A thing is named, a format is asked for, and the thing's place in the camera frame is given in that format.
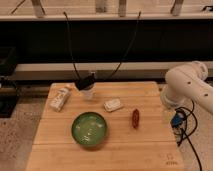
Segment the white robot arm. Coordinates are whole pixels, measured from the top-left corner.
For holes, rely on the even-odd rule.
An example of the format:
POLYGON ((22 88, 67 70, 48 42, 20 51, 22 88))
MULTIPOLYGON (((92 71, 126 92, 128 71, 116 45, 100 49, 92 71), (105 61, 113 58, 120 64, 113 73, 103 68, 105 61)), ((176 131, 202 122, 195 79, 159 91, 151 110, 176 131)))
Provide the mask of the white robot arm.
POLYGON ((188 98, 213 115, 213 87, 205 82, 207 77, 208 68, 200 61, 171 68, 165 74, 162 103, 167 108, 178 108, 188 98))

